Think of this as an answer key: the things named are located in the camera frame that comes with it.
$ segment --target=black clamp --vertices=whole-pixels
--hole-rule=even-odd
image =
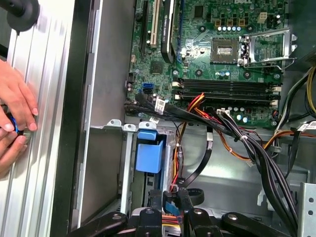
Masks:
[[[0,0],[0,7],[8,12],[8,24],[17,33],[29,30],[40,15],[38,0]]]

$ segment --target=connector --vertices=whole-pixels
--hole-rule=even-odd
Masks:
[[[227,115],[229,115],[229,114],[230,114],[230,111],[229,111],[229,110],[225,110],[225,108],[221,108],[221,109],[217,109],[217,110],[216,110],[216,113],[217,113],[217,114],[226,113]]]
[[[143,83],[143,88],[153,89],[154,86],[155,85],[153,83]]]
[[[281,92],[281,91],[282,91],[282,88],[281,88],[281,86],[272,87],[272,88],[271,88],[271,91],[272,91],[272,92]]]

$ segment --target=blue sata port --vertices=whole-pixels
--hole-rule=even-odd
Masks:
[[[143,88],[153,89],[154,84],[153,83],[143,83]]]

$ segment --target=green circuit board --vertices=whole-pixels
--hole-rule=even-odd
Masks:
[[[135,24],[130,63],[130,77],[133,77],[131,88],[127,92],[128,101],[133,102],[135,95],[143,90],[143,83],[153,83],[152,94],[167,99],[180,108],[186,108],[188,102],[175,100],[172,82],[175,76],[181,79],[280,83],[281,73],[272,68],[247,69],[237,65],[236,57],[226,57],[225,63],[214,56],[212,49],[215,45],[223,45],[223,52],[236,50],[239,36],[272,29],[280,29],[285,23],[284,0],[175,0],[173,45],[176,60],[173,64],[165,63],[161,51],[161,34],[164,5],[160,4],[157,46],[148,44],[151,39],[152,24],[154,22],[155,0],[146,1],[148,4],[148,21],[146,24],[145,53],[140,50],[140,42],[145,38],[144,28],[137,15],[143,15],[144,2],[137,0]],[[267,14],[266,20],[259,18]],[[256,60],[279,57],[282,54],[282,36],[258,38],[255,44]],[[207,102],[205,107],[212,109],[230,109],[233,119],[243,126],[273,128],[274,115],[278,107],[249,106],[234,102]],[[144,114],[127,113],[132,116],[145,117]]]

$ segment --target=sata port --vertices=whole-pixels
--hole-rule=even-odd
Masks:
[[[153,89],[154,88],[154,84],[153,83],[143,83],[143,88]]]
[[[144,92],[145,94],[152,94],[152,93],[153,93],[153,89],[143,88],[143,92]]]

